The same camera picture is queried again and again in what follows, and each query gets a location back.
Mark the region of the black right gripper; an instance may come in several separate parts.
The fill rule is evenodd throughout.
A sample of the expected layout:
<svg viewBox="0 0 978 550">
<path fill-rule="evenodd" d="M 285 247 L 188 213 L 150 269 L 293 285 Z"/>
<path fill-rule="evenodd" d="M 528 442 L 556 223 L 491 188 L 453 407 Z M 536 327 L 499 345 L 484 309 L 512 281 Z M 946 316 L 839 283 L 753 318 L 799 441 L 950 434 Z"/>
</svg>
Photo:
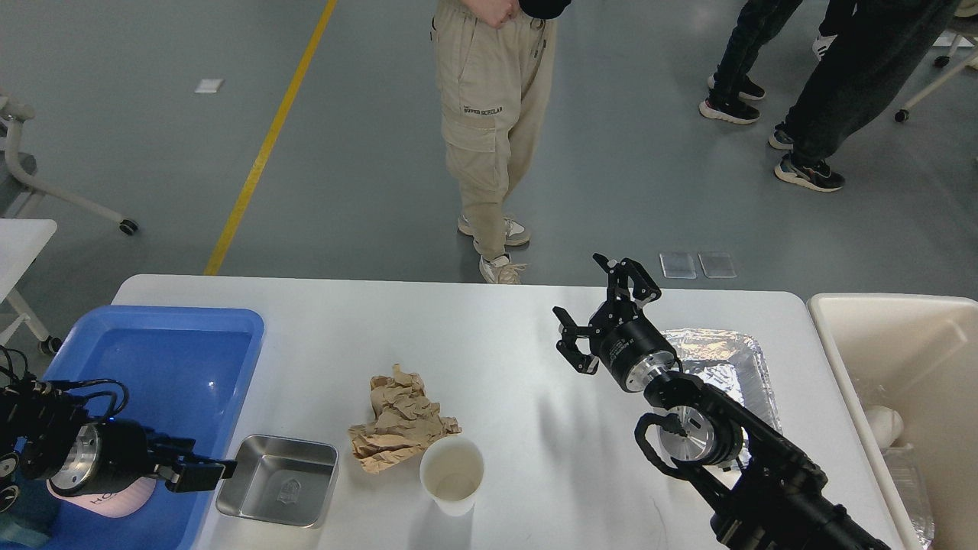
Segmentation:
<svg viewBox="0 0 978 550">
<path fill-rule="evenodd" d="M 576 372 L 594 375 L 601 362 L 622 390 L 639 393 L 654 377 L 680 369 L 673 345 L 645 317 L 646 304 L 660 299 L 662 290 L 638 261 L 609 260 L 603 254 L 593 254 L 593 258 L 608 277 L 607 299 L 593 321 L 622 323 L 598 331 L 593 326 L 578 326 L 565 309 L 553 306 L 560 334 L 555 348 Z M 583 353 L 578 341 L 593 338 L 591 353 Z"/>
</svg>

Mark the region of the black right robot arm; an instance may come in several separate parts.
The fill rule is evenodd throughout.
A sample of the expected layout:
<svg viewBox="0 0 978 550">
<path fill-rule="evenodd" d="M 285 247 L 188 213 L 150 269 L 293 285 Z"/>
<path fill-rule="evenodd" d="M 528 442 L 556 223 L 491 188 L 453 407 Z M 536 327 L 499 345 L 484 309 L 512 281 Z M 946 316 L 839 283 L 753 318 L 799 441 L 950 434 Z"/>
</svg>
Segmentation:
<svg viewBox="0 0 978 550">
<path fill-rule="evenodd" d="M 649 463 L 687 481 L 713 510 L 716 539 L 730 549 L 884 549 L 847 509 L 822 495 L 827 475 L 758 415 L 682 366 L 647 319 L 661 289 L 640 262 L 594 254 L 607 295 L 586 325 L 562 307 L 556 349 L 577 372 L 604 367 L 651 406 L 633 437 Z"/>
</svg>

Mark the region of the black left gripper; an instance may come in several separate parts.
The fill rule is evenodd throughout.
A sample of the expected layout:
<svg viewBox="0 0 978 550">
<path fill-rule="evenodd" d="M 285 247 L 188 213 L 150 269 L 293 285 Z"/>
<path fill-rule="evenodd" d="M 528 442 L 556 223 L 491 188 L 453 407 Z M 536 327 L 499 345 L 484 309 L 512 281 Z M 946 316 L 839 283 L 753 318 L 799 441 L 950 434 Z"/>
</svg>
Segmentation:
<svg viewBox="0 0 978 550">
<path fill-rule="evenodd" d="M 82 497 L 126 490 L 157 473 L 169 491 L 183 493 L 211 491 L 234 476 L 238 461 L 187 457 L 195 444 L 133 420 L 89 422 L 48 484 L 59 497 Z M 175 460 L 160 465 L 160 459 Z"/>
</svg>

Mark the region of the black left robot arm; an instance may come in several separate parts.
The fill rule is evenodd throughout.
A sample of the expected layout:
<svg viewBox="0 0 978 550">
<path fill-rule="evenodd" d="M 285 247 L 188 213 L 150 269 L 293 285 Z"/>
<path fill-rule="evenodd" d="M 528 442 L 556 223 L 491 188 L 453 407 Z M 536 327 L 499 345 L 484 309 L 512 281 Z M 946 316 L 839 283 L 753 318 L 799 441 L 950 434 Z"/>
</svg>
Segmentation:
<svg viewBox="0 0 978 550">
<path fill-rule="evenodd" d="M 203 492 L 234 476 L 237 461 L 195 453 L 195 439 L 120 418 L 130 393 L 119 380 L 40 380 L 15 371 L 20 357 L 2 349 L 3 512 L 22 494 L 15 476 L 41 480 L 60 498 L 119 494 L 143 480 Z"/>
</svg>

